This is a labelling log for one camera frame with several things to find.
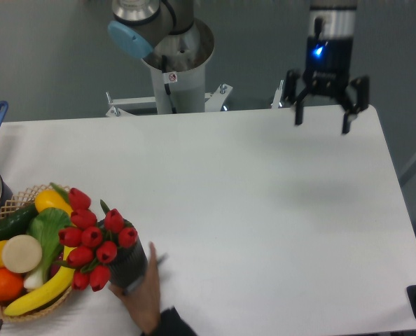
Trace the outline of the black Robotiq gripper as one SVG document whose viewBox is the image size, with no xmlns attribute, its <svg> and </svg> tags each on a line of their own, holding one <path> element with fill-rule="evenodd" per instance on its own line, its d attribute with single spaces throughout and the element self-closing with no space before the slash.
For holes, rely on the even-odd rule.
<svg viewBox="0 0 416 336">
<path fill-rule="evenodd" d="M 342 134 L 348 134 L 352 121 L 369 107 L 370 77 L 361 76 L 349 82 L 353 41 L 353 36 L 308 36 L 303 76 L 298 70 L 291 69 L 284 81 L 283 99 L 295 107 L 295 126 L 303 123 L 303 102 L 308 95 L 329 97 L 341 105 L 344 110 Z M 297 94 L 300 78 L 305 88 Z M 347 86 L 354 89 L 355 102 L 349 97 Z"/>
</svg>

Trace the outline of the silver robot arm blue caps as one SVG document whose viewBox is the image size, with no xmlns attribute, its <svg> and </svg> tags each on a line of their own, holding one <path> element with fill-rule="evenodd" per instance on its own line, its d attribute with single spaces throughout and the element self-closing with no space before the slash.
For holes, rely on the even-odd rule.
<svg viewBox="0 0 416 336">
<path fill-rule="evenodd" d="M 370 79 L 349 74 L 357 3 L 311 1 L 305 68 L 291 69 L 271 108 L 292 106 L 303 123 L 304 101 L 328 97 L 343 109 L 342 133 L 369 106 Z M 150 70 L 159 114 L 222 111 L 231 87 L 205 91 L 205 67 L 214 53 L 211 29 L 194 15 L 192 1 L 114 1 L 111 40 Z"/>
</svg>

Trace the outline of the dark sleeved forearm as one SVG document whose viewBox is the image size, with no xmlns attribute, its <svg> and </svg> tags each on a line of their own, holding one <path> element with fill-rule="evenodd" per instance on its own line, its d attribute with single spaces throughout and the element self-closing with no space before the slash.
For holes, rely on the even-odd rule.
<svg viewBox="0 0 416 336">
<path fill-rule="evenodd" d="M 180 316 L 175 307 L 160 314 L 158 326 L 148 335 L 153 336 L 196 336 L 197 333 Z"/>
</svg>

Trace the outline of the person's hand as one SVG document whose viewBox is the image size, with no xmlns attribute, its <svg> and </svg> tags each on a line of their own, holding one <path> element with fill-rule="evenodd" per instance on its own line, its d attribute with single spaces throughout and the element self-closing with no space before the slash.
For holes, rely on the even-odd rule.
<svg viewBox="0 0 416 336">
<path fill-rule="evenodd" d="M 131 319 L 145 335 L 151 335 L 159 326 L 160 317 L 160 277 L 158 259 L 153 242 L 149 243 L 150 258 L 142 282 L 127 295 L 123 289 L 109 285 L 109 290 L 124 304 Z"/>
</svg>

